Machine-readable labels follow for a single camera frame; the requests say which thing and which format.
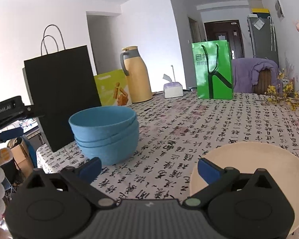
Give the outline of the beige plate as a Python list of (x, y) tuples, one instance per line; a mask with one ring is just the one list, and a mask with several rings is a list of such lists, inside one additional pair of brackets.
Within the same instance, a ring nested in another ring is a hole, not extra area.
[(288, 150), (260, 142), (223, 145), (204, 156), (221, 168), (234, 167), (242, 173), (266, 169), (291, 204), (295, 220), (289, 238), (299, 238), (299, 158)]

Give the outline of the grey refrigerator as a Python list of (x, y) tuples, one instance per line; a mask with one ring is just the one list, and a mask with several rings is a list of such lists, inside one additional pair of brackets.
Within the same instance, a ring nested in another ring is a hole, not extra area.
[(248, 29), (254, 58), (269, 59), (279, 64), (275, 28), (271, 16), (265, 18), (250, 14), (247, 16)]

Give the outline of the patterned tablecloth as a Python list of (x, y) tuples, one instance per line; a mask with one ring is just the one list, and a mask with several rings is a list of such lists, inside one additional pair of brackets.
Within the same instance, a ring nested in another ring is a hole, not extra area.
[(299, 159), (299, 109), (237, 93), (232, 100), (199, 99), (194, 92), (132, 105), (138, 115), (139, 142), (125, 162), (105, 166), (93, 186), (116, 202), (123, 199), (189, 197), (191, 173), (213, 149), (261, 143), (289, 151)]

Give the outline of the yellow box on fridge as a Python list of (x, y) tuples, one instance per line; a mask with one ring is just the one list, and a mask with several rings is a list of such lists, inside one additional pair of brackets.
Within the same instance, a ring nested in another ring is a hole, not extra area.
[(269, 9), (265, 8), (252, 8), (252, 14), (270, 14)]

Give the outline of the blue bowl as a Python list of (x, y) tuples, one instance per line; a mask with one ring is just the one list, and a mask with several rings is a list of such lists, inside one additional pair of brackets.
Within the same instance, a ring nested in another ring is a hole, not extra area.
[(112, 144), (112, 143), (117, 142), (123, 138), (126, 138), (128, 135), (130, 135), (134, 132), (137, 132), (137, 133), (139, 132), (139, 122), (138, 122), (137, 118), (135, 118), (134, 121), (123, 131), (121, 131), (118, 134), (115, 134), (113, 136), (110, 136), (109, 138), (106, 138), (106, 139), (86, 142), (86, 141), (81, 141), (81, 140), (77, 139), (76, 137), (74, 137), (74, 138), (78, 145), (81, 145), (83, 147), (92, 148), (92, 147), (100, 147), (100, 146)]
[(85, 157), (89, 159), (100, 158), (103, 166), (109, 166), (119, 164), (130, 158), (137, 149), (138, 141), (139, 127), (122, 139), (104, 146), (85, 147), (78, 142), (77, 145)]
[(125, 130), (137, 114), (124, 106), (99, 106), (73, 114), (68, 122), (75, 139), (83, 142), (107, 139)]

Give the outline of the purple tissue pack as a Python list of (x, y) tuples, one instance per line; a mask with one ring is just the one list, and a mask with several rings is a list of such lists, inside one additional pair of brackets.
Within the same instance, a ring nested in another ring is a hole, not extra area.
[(172, 81), (166, 74), (163, 75), (163, 79), (167, 81), (167, 83), (164, 84), (164, 97), (166, 99), (182, 97), (184, 95), (181, 83)]

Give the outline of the green paper shopping bag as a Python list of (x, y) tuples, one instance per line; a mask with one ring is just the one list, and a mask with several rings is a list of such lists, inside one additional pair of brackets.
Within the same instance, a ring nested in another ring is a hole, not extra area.
[(229, 42), (214, 40), (192, 44), (200, 99), (233, 99), (232, 56)]

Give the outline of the yellow-green snack box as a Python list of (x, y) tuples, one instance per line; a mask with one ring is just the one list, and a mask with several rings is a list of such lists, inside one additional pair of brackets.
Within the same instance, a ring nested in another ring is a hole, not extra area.
[(123, 70), (114, 70), (94, 76), (102, 106), (128, 106), (132, 104)]

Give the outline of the yellow flower branch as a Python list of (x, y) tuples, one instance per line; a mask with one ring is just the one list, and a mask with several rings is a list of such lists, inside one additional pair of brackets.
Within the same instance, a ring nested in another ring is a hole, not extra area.
[(295, 89), (293, 81), (291, 79), (284, 85), (283, 80), (286, 80), (285, 69), (279, 72), (277, 80), (280, 81), (278, 86), (269, 85), (265, 96), (268, 102), (274, 104), (285, 103), (292, 111), (299, 108), (299, 89)]

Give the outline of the black paper shopping bag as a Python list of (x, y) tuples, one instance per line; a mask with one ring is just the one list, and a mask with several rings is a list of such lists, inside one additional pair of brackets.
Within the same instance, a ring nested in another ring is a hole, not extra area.
[(101, 105), (87, 46), (48, 53), (24, 62), (23, 74), (44, 142), (55, 152), (74, 141), (69, 118)]

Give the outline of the wall vent panel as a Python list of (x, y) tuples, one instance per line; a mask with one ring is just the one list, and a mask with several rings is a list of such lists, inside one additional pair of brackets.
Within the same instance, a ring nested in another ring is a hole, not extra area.
[(282, 7), (281, 7), (281, 3), (280, 3), (280, 0), (275, 0), (275, 10), (276, 10), (276, 15), (278, 17), (278, 19), (281, 21), (284, 19), (284, 13), (282, 11)]

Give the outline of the wooden chair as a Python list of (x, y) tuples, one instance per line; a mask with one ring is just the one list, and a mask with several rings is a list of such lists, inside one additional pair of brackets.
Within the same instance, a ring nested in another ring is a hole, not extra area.
[(253, 86), (253, 92), (258, 95), (265, 94), (269, 85), (271, 85), (271, 71), (262, 70), (259, 72), (258, 83)]

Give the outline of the purple jacket on chair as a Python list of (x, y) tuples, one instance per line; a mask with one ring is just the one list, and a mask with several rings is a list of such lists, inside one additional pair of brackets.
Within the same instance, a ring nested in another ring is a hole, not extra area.
[(271, 85), (280, 92), (281, 82), (278, 79), (279, 67), (276, 62), (263, 58), (232, 59), (233, 90), (235, 93), (252, 93), (253, 86), (258, 84), (262, 70), (270, 70)]

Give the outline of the yellow thermos jug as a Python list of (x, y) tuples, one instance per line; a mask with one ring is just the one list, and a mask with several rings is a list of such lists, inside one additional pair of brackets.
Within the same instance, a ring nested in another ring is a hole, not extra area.
[(149, 101), (153, 98), (147, 67), (140, 57), (137, 46), (122, 48), (121, 68), (126, 76), (133, 104)]

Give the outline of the dark entrance door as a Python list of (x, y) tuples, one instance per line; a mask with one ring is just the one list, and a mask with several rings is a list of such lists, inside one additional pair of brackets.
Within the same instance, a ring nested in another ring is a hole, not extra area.
[(231, 49), (232, 59), (244, 58), (244, 44), (238, 20), (205, 22), (205, 33), (208, 41), (227, 40)]

